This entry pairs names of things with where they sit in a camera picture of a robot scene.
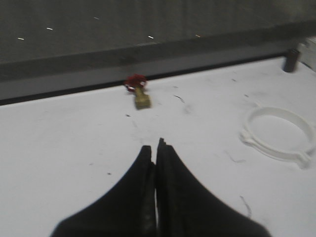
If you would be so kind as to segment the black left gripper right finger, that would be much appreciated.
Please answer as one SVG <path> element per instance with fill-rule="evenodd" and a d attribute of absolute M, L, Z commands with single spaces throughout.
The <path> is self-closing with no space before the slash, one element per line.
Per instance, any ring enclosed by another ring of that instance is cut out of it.
<path fill-rule="evenodd" d="M 156 160 L 160 237 L 268 237 L 262 225 L 223 203 L 160 139 Z"/>

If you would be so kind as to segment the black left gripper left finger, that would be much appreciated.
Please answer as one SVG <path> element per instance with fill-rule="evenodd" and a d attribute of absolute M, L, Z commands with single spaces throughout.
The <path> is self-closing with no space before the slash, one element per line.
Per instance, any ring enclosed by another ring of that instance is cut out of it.
<path fill-rule="evenodd" d="M 53 237 L 156 236 L 155 165 L 143 146 L 124 176 L 102 197 L 61 221 Z"/>

